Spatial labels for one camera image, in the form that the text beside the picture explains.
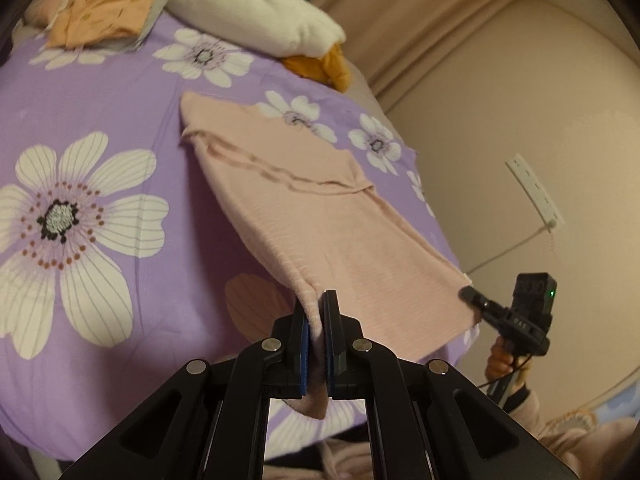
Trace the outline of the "right hand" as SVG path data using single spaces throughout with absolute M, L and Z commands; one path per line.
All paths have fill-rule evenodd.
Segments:
M 532 365 L 533 360 L 526 358 L 526 356 L 515 359 L 514 356 L 506 350 L 506 341 L 504 338 L 498 336 L 490 348 L 485 368 L 485 377 L 488 382 L 498 382 L 499 379 L 512 373 L 515 378 L 512 391 L 515 392 L 525 385 Z

